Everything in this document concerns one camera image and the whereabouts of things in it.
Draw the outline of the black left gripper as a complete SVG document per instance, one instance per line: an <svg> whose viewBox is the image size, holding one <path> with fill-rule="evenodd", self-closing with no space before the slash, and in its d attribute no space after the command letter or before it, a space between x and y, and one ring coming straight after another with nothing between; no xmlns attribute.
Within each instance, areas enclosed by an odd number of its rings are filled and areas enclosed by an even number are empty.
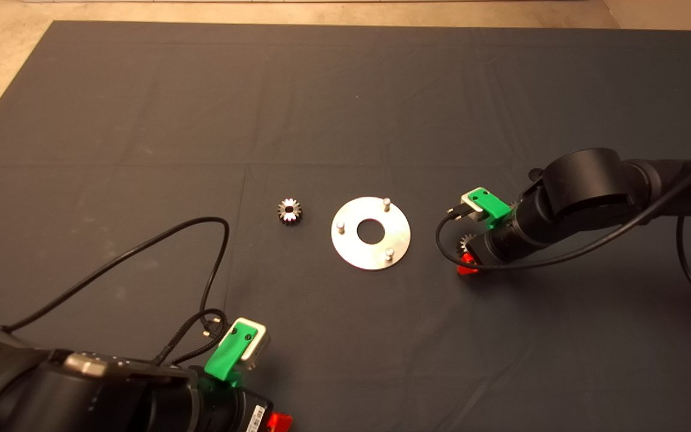
<svg viewBox="0 0 691 432"><path fill-rule="evenodd" d="M200 431L288 432L292 424L287 413L272 413L271 399L209 375L199 378Z"/></svg>

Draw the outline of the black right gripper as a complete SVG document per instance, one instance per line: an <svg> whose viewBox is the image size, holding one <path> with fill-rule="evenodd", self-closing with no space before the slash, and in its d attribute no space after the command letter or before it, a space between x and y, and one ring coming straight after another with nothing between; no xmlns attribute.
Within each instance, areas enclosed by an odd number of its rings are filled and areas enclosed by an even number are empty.
<svg viewBox="0 0 691 432"><path fill-rule="evenodd" d="M470 241L470 252L459 257L465 266L458 265L458 275L477 274L470 265L494 266L516 262L529 255L529 242L521 236L518 225L511 218L504 219L493 229L478 233Z"/></svg>

